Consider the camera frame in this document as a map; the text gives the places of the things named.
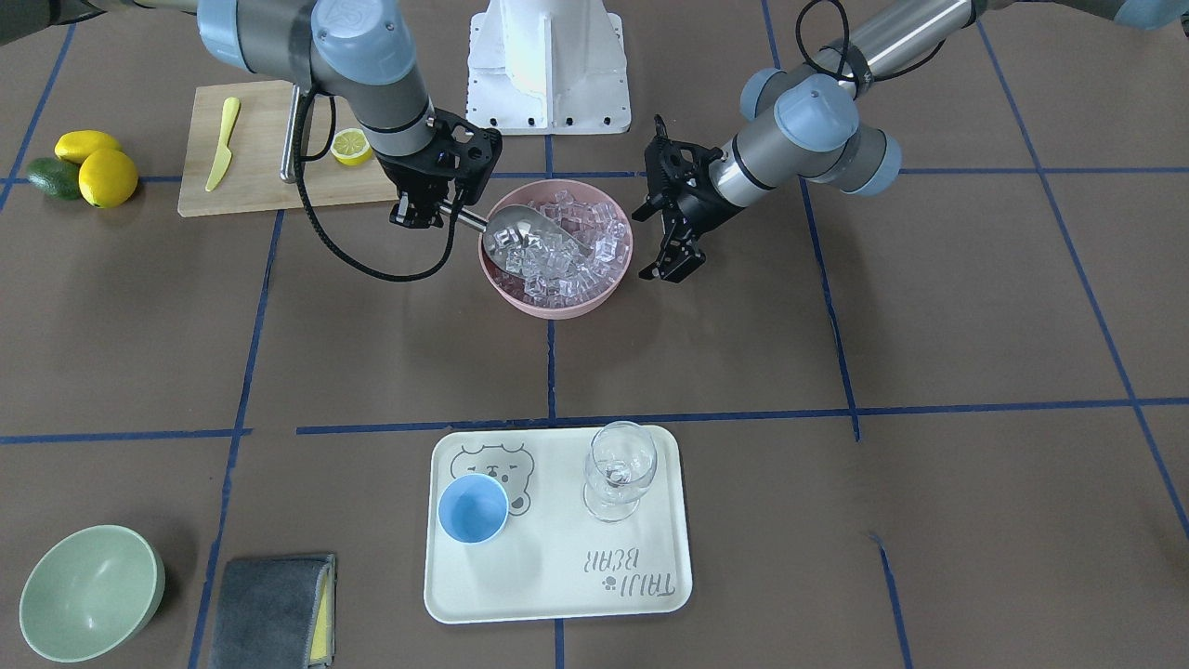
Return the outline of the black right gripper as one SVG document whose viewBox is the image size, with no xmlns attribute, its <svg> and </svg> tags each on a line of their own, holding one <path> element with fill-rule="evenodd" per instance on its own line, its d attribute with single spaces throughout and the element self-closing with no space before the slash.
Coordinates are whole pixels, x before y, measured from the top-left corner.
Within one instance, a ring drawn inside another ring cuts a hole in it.
<svg viewBox="0 0 1189 669">
<path fill-rule="evenodd" d="M 503 135 L 451 111 L 424 111 L 400 131 L 375 128 L 373 151 L 400 191 L 390 223 L 424 231 L 443 228 L 443 203 L 451 212 L 478 203 L 501 160 Z"/>
</svg>

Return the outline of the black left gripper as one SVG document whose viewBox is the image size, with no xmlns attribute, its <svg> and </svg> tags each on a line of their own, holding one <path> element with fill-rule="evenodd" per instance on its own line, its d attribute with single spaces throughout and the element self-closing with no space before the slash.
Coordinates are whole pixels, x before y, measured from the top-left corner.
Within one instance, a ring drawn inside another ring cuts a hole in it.
<svg viewBox="0 0 1189 669">
<path fill-rule="evenodd" d="M 738 216 L 743 208 L 729 202 L 711 177 L 711 165 L 725 157 L 721 149 L 672 139 L 662 115 L 654 115 L 653 122 L 654 138 L 643 151 L 647 191 L 633 220 L 643 223 L 662 215 L 663 234 L 658 258 L 637 276 L 679 283 L 706 261 L 700 238 Z"/>
</svg>

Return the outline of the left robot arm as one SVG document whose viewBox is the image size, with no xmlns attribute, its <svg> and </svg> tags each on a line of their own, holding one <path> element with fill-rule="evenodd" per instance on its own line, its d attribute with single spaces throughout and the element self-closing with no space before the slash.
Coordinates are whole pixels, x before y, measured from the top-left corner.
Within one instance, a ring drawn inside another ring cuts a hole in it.
<svg viewBox="0 0 1189 669">
<path fill-rule="evenodd" d="M 643 280 L 680 282 L 705 261 L 699 240 L 789 179 L 873 196 L 902 168 L 902 150 L 861 122 L 857 99 L 877 84 L 933 59 L 951 34 L 1001 11 L 1004 1 L 897 1 L 851 27 L 836 4 L 843 33 L 816 52 L 803 50 L 791 71 L 755 72 L 740 91 L 746 124 L 718 147 L 668 135 L 655 119 L 644 149 L 648 191 L 633 220 L 661 216 L 658 258 Z"/>
</svg>

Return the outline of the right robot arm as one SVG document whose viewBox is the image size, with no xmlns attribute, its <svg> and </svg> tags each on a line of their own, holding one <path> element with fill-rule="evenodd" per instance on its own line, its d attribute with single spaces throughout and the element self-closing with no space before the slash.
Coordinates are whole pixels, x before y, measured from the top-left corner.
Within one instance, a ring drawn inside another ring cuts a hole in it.
<svg viewBox="0 0 1189 669">
<path fill-rule="evenodd" d="M 501 132 L 439 109 L 424 86 L 411 30 L 396 1 L 144 1 L 195 18 L 205 49 L 243 71 L 292 82 L 306 97 L 342 97 L 396 190 L 394 223 L 468 215 L 501 157 Z"/>
</svg>

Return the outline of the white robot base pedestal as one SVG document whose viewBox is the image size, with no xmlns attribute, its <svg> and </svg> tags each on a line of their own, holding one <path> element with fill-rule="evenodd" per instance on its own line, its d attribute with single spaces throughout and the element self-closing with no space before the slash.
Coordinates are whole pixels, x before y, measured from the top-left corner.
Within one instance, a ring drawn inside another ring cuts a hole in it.
<svg viewBox="0 0 1189 669">
<path fill-rule="evenodd" d="M 624 29 L 602 1 L 491 1 L 472 15 L 464 118 L 503 135 L 633 127 Z"/>
</svg>

